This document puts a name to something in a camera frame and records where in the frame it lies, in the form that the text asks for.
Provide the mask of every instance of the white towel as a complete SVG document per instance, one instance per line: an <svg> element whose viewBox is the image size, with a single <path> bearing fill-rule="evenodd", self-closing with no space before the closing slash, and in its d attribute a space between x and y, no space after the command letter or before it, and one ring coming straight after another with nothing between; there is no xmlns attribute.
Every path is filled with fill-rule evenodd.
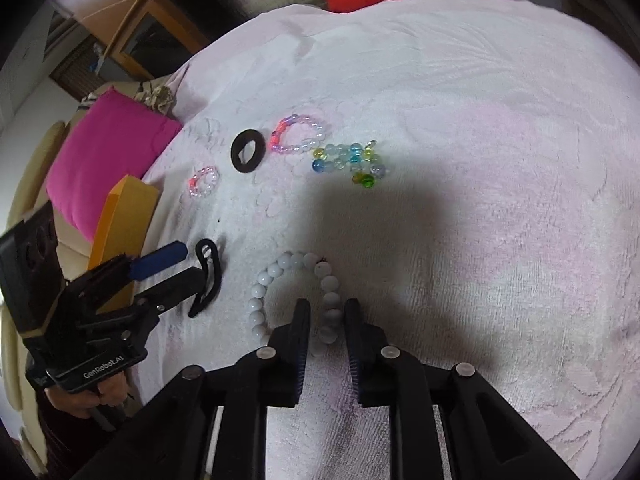
<svg viewBox="0 0 640 480"><path fill-rule="evenodd" d="M256 348L257 273L313 251L391 342L474 364L578 476L615 475L640 437L640 76L618 47L527 2L293 6L221 38L172 85L185 126L145 178L163 187L146 246L209 237L225 270L203 314L162 316L136 369L145 400L185 365ZM241 130L268 136L294 112L327 122L327 142L376 139L389 176L364 189L313 173L309 154L232 167ZM209 164L218 186L190 198ZM318 280L302 271L269 287L269 325L298 297L317 326ZM387 439L386 411L354 401L341 338L309 358L300 405L270 410L267 477L388 478Z"/></svg>

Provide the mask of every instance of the blue handle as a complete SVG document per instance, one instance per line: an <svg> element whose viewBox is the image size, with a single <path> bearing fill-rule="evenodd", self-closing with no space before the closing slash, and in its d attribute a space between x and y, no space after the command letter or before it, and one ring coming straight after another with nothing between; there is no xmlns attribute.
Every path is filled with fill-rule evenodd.
<svg viewBox="0 0 640 480"><path fill-rule="evenodd" d="M185 244L172 242L147 256L133 260L129 269L129 278L136 282L146 280L149 276L183 261L187 254L189 250Z"/></svg>

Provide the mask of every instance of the screw head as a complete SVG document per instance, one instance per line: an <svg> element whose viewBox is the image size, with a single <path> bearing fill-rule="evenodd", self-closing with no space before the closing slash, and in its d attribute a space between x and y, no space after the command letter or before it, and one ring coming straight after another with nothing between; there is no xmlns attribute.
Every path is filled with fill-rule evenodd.
<svg viewBox="0 0 640 480"><path fill-rule="evenodd" d="M255 354L258 356L258 359L271 359L272 357L276 357L277 352L273 346L263 346L262 348L258 348Z"/></svg>
<svg viewBox="0 0 640 480"><path fill-rule="evenodd" d="M190 365L182 369L180 376L188 381L193 381L202 375L204 370L198 365Z"/></svg>
<svg viewBox="0 0 640 480"><path fill-rule="evenodd" d="M476 369L469 363L458 363L456 365L456 372L460 377L471 377L476 373Z"/></svg>
<svg viewBox="0 0 640 480"><path fill-rule="evenodd" d="M400 350L395 346L385 346L380 350L380 354L385 359L396 359L397 357L400 357Z"/></svg>

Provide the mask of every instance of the yellow box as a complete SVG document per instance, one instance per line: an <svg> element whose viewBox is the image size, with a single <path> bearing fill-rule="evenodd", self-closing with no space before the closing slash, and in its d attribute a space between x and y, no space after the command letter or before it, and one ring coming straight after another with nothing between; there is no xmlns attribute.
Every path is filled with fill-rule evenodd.
<svg viewBox="0 0 640 480"><path fill-rule="evenodd" d="M158 189L130 175L111 189L98 220L89 269L119 254L140 256L159 197ZM130 283L100 307L98 313L129 305L133 291L134 284Z"/></svg>

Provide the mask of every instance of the white bead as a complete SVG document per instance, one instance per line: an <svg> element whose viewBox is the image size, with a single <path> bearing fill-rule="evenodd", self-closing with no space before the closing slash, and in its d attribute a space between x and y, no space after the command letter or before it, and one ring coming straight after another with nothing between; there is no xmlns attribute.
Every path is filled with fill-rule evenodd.
<svg viewBox="0 0 640 480"><path fill-rule="evenodd" d="M314 267L314 274L320 279L328 276L331 274L331 265L329 265L328 262L316 263L316 266Z"/></svg>
<svg viewBox="0 0 640 480"><path fill-rule="evenodd" d="M249 301L247 301L246 306L249 307L250 312L253 312L254 310L260 310L262 308L262 300L259 300L258 298L251 298Z"/></svg>
<svg viewBox="0 0 640 480"><path fill-rule="evenodd" d="M338 325L342 321L342 311L338 308L330 308L322 313L322 317L329 325Z"/></svg>
<svg viewBox="0 0 640 480"><path fill-rule="evenodd" d="M303 269L305 267L303 259L304 255L302 253L293 253L291 255L291 267L293 269Z"/></svg>
<svg viewBox="0 0 640 480"><path fill-rule="evenodd" d="M327 308L333 308L340 305L340 294L337 292L328 292L322 298L322 303Z"/></svg>
<svg viewBox="0 0 640 480"><path fill-rule="evenodd" d="M264 286L271 285L272 281L273 281L273 278L269 275L269 273L266 270L263 270L262 272L258 273L258 283L260 283L261 285L264 285Z"/></svg>
<svg viewBox="0 0 640 480"><path fill-rule="evenodd" d="M272 264L269 264L269 266L267 267L267 272L272 278L277 278L279 276L282 276L282 273L284 272L284 270L282 270L282 267L279 266L278 264L272 263Z"/></svg>
<svg viewBox="0 0 640 480"><path fill-rule="evenodd" d="M307 269L314 270L316 263L320 261L320 256L313 253L307 253L302 257L302 261Z"/></svg>
<svg viewBox="0 0 640 480"><path fill-rule="evenodd" d="M264 295L267 293L267 289L264 285L260 283L255 283L251 287L251 295L254 298L264 298Z"/></svg>
<svg viewBox="0 0 640 480"><path fill-rule="evenodd" d="M321 326L318 330L318 339L323 343L330 345L338 339L338 333L328 325Z"/></svg>
<svg viewBox="0 0 640 480"><path fill-rule="evenodd" d="M309 353L313 357L322 357L326 354L327 345L325 345L322 341L316 339L315 337L309 340Z"/></svg>
<svg viewBox="0 0 640 480"><path fill-rule="evenodd" d="M254 310L249 314L249 323L251 326L261 325L264 323L264 314L260 310Z"/></svg>
<svg viewBox="0 0 640 480"><path fill-rule="evenodd" d="M335 276L325 276L322 280L320 280L320 288L323 292L334 292L338 290L339 287L340 282Z"/></svg>
<svg viewBox="0 0 640 480"><path fill-rule="evenodd" d="M291 253L282 253L277 259L281 269L287 270L291 267Z"/></svg>
<svg viewBox="0 0 640 480"><path fill-rule="evenodd" d="M267 333L267 329L266 329L266 327L264 325L256 325L251 329L251 334L256 339L260 339L266 333Z"/></svg>

